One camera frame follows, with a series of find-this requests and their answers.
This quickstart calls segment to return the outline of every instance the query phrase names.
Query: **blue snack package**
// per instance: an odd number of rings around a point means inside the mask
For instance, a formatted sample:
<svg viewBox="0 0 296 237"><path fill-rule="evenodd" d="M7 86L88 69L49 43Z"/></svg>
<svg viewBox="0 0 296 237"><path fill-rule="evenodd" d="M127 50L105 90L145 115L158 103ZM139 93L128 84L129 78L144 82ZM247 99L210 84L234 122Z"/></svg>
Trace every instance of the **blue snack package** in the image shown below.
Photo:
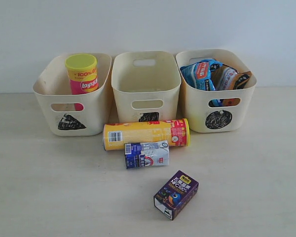
<svg viewBox="0 0 296 237"><path fill-rule="evenodd" d="M205 59L189 66L181 67L180 70L187 84L193 88L206 91L215 91L211 80L211 72L222 66L222 63L215 59ZM212 107L221 107L220 100L212 100Z"/></svg>

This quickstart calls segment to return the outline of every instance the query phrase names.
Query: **black drawing on bin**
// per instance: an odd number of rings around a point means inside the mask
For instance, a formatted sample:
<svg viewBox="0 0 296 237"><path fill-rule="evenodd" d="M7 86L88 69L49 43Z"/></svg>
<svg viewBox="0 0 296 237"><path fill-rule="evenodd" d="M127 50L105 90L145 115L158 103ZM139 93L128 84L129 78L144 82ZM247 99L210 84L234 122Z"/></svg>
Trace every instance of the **black drawing on bin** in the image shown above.
<svg viewBox="0 0 296 237"><path fill-rule="evenodd" d="M64 114L64 116L58 123L59 130L79 130L85 128L86 126L84 126L81 122L68 114Z"/></svg>
<svg viewBox="0 0 296 237"><path fill-rule="evenodd" d="M206 118L205 125L209 129L220 129L230 124L231 120L231 112L226 110L220 110L209 114Z"/></svg>
<svg viewBox="0 0 296 237"><path fill-rule="evenodd" d="M143 113L142 116L138 120L138 122L149 122L149 121L158 121L159 120L159 113L152 112L152 113Z"/></svg>

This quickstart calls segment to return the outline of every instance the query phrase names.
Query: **storage bin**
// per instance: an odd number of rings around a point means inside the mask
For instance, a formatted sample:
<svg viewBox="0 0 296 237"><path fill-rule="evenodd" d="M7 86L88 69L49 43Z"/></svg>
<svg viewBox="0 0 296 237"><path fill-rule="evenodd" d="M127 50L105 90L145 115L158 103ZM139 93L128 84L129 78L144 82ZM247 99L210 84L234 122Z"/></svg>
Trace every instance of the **storage bin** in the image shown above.
<svg viewBox="0 0 296 237"><path fill-rule="evenodd" d="M185 51L177 54L179 68L200 61L200 58L215 58L243 73L250 71L246 65L232 52L223 49L203 49ZM180 105L184 117L188 119L190 129L196 132L225 132L238 129L245 118L253 91L257 84L254 75L244 89L224 91L203 91L187 84L182 74L180 90ZM239 98L240 103L230 107L210 107L209 102L214 99Z"/></svg>
<svg viewBox="0 0 296 237"><path fill-rule="evenodd" d="M91 93L72 95L65 59L72 54L54 58L33 86L38 103L51 131L59 136L91 136L103 131L108 122L113 92L111 88L111 57L91 53L98 59L99 88ZM83 105L74 111L74 104Z"/></svg>
<svg viewBox="0 0 296 237"><path fill-rule="evenodd" d="M112 87L120 122L176 119L181 76L172 54L126 52L115 58Z"/></svg>

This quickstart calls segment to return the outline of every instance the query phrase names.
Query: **white table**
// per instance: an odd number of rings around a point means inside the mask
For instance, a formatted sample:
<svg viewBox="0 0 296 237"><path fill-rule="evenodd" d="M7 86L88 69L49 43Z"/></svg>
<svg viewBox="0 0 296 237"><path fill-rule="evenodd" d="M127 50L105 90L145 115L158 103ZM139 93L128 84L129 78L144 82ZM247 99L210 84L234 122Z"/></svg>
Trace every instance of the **white table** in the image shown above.
<svg viewBox="0 0 296 237"><path fill-rule="evenodd" d="M234 132L191 132L170 166L126 170L102 135L57 137L33 94L0 95L0 237L296 237L296 87L257 88ZM174 221L153 195L199 181Z"/></svg>

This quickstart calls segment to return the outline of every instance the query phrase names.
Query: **pringles can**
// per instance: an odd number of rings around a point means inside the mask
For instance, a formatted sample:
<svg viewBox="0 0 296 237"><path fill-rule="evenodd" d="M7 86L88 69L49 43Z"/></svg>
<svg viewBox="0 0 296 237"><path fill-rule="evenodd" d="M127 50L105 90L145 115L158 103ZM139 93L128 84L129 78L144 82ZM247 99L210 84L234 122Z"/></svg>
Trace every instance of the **pringles can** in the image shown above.
<svg viewBox="0 0 296 237"><path fill-rule="evenodd" d="M167 140L169 146L188 146L187 119L106 124L103 143L106 151L123 150L125 143Z"/></svg>
<svg viewBox="0 0 296 237"><path fill-rule="evenodd" d="M73 95L86 94L98 89L98 61L87 53L74 54L65 61ZM83 110L81 104L74 105L76 111Z"/></svg>

